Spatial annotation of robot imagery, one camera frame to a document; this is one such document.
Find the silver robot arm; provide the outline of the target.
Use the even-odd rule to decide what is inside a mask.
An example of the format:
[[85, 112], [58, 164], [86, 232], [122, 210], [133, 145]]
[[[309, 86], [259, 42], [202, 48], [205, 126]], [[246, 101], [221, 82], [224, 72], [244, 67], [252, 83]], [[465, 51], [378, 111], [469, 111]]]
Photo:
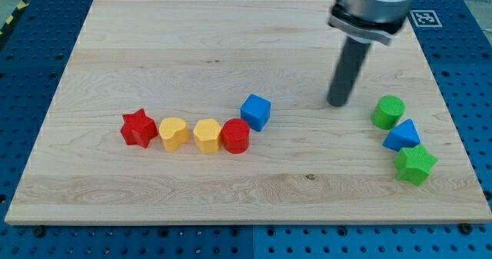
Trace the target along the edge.
[[347, 104], [370, 46], [389, 45], [405, 22], [413, 0], [335, 0], [327, 24], [346, 34], [327, 92], [327, 103]]

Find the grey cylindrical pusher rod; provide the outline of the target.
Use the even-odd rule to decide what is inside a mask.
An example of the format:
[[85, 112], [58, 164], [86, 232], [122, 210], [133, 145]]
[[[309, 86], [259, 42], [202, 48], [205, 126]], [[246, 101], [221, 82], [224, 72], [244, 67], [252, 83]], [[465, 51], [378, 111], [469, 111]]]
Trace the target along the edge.
[[370, 42], [346, 37], [327, 92], [329, 105], [342, 107], [347, 104], [370, 46]]

